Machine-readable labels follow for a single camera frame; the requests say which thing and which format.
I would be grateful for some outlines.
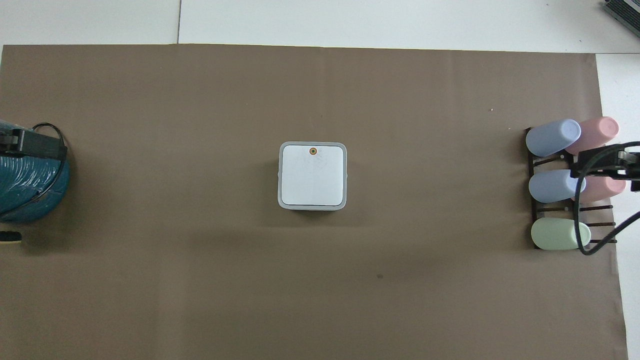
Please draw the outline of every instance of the pink cup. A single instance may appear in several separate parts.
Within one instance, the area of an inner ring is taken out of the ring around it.
[[[587,186],[580,193],[580,203],[604,200],[608,197],[615,196],[623,191],[627,186],[624,180],[615,180],[607,176],[589,176],[585,178]]]
[[[573,155],[601,147],[618,134],[618,123],[610,117],[598,117],[580,123],[580,137],[566,150]]]

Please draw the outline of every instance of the blue plastic wrap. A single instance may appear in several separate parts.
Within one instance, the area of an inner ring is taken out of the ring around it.
[[[0,120],[0,129],[17,126]],[[55,177],[60,162],[25,156],[7,158],[0,156],[0,213],[14,209],[29,201],[46,188]],[[0,217],[0,222],[29,222],[42,218],[62,201],[69,182],[69,165],[65,163],[62,174],[54,186],[38,201]]]

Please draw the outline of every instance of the black cable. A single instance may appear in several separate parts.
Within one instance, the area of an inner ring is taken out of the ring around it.
[[[604,245],[606,245],[614,236],[619,234],[622,230],[624,230],[627,226],[633,224],[638,218],[640,218],[640,211],[630,216],[628,219],[622,222],[618,227],[613,229],[607,236],[602,238],[602,240],[598,241],[596,245],[594,245],[591,249],[586,250],[582,244],[582,237],[580,236],[580,221],[578,220],[578,216],[580,213],[580,190],[582,188],[582,182],[584,178],[591,172],[591,168],[602,159],[604,156],[611,154],[616,151],[624,151],[627,147],[640,146],[640,142],[627,142],[627,143],[618,143],[614,145],[610,145],[606,149],[600,151],[595,154],[585,165],[584,168],[580,171],[580,176],[578,176],[578,183],[575,186],[575,195],[574,195],[574,203],[573,203],[573,230],[575,231],[575,239],[578,241],[578,249],[580,252],[585,255],[593,255],[598,250],[600,250]]]
[[[57,126],[50,124],[48,122],[41,122],[39,124],[36,124],[35,126],[33,126],[31,128],[31,130],[35,131],[41,127],[50,127],[52,129],[55,130],[55,132],[58,134],[58,138],[60,139],[60,146],[64,147],[65,146],[65,137],[62,135],[62,131],[60,131],[60,129],[58,129]],[[62,160],[60,160],[60,166],[58,167],[58,171],[56,172],[56,175],[53,177],[53,180],[49,183],[49,185],[47,185],[46,188],[44,188],[41,192],[38,192],[36,195],[34,195],[32,198],[29,199],[29,201],[25,202],[22,205],[19,205],[11,210],[7,210],[3,213],[0,213],[0,218],[5,217],[6,215],[9,215],[10,213],[13,213],[14,211],[18,211],[22,208],[24,208],[27,205],[30,205],[34,202],[36,202],[38,199],[40,199],[41,197],[43,197],[49,190],[51,190],[51,188],[56,184],[56,182],[58,181],[58,179],[60,178],[60,175],[62,175],[62,170],[65,167],[65,163],[67,162],[67,153],[65,153],[64,157],[62,158]]]

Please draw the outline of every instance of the brown table surface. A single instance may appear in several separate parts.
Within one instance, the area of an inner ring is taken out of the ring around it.
[[[62,204],[0,247],[1,359],[626,359],[615,245],[534,250],[524,129],[601,115],[592,54],[4,47]],[[348,201],[278,206],[282,142]]]

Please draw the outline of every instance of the white tile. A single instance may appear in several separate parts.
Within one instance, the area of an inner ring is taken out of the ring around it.
[[[180,43],[640,53],[601,0],[182,0]]]
[[[599,54],[602,113],[620,123],[615,143],[640,140],[640,54]],[[611,198],[617,223],[640,211],[640,193]],[[630,360],[640,359],[640,222],[617,236],[618,269]]]
[[[179,11],[179,0],[0,0],[0,48],[172,44],[177,41]]]

